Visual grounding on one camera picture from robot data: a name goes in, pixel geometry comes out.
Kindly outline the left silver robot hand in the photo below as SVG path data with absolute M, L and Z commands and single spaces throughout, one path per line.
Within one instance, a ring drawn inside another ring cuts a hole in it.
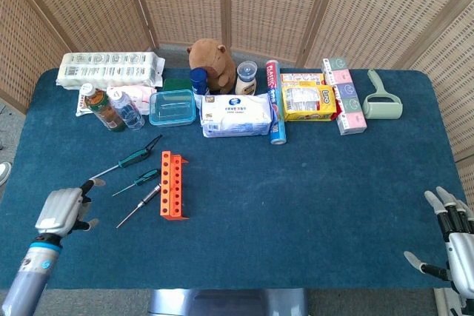
M 88 213 L 91 199 L 87 193 L 94 186 L 105 186 L 99 178 L 91 178 L 79 188 L 65 188 L 52 191 L 41 209 L 35 228 L 39 234 L 53 234 L 64 238 L 73 230 L 89 231 L 99 224 L 94 218 L 88 222 L 83 218 Z

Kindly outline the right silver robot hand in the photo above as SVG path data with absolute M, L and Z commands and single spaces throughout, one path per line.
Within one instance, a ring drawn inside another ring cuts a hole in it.
M 460 296 L 473 299 L 473 211 L 465 202 L 438 186 L 424 192 L 436 215 L 447 252 L 448 267 L 441 268 L 419 260 L 405 251 L 408 263 L 422 274 L 450 282 Z

